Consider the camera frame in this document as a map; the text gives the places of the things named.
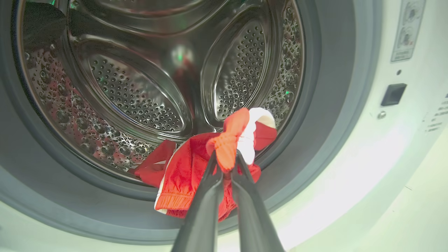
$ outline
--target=red cloth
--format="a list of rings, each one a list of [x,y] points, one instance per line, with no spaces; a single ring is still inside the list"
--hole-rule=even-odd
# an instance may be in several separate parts
[[[173,155],[173,145],[170,141],[165,140],[155,149],[135,171],[144,183],[160,187],[155,209],[171,216],[185,218],[210,155],[216,150],[218,163],[224,172],[224,198],[219,205],[218,217],[219,221],[224,220],[236,208],[229,171],[235,164],[238,138],[245,129],[249,116],[246,108],[238,110],[224,121],[223,133],[193,136]],[[255,124],[254,149],[261,150],[274,141],[276,130],[259,122]],[[156,164],[164,160],[165,164]],[[252,163],[248,168],[254,182],[257,182],[261,175],[260,167]]]

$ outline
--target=washing machine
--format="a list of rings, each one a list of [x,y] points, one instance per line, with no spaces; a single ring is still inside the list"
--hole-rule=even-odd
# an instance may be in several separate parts
[[[135,168],[242,107],[276,121],[256,186],[284,248],[349,251],[448,118],[444,0],[0,5],[5,251],[169,251],[183,220]]]

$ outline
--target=white surface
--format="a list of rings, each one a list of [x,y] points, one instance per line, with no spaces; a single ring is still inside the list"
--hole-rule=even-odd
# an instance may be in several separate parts
[[[448,251],[448,128],[355,252]]]
[[[271,217],[286,249],[347,251],[373,226],[423,160],[440,130],[425,133],[430,102],[448,90],[448,1],[428,0],[413,57],[391,63],[400,1],[383,1],[383,33],[374,85],[358,124],[330,165]],[[406,83],[399,105],[381,108],[389,84]],[[384,110],[387,116],[379,120]],[[17,252],[167,251],[71,235],[0,204],[0,244]],[[220,236],[220,251],[238,251],[238,233]]]

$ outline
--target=washing machine drum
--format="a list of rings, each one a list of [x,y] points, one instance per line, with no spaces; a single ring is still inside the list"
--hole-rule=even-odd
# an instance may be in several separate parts
[[[74,234],[172,243],[183,220],[154,210],[135,168],[165,139],[263,107],[278,138],[257,153],[257,187],[273,211],[359,116],[375,56],[357,38],[378,25],[367,2],[2,1],[1,200]],[[236,227],[233,214],[219,230]]]

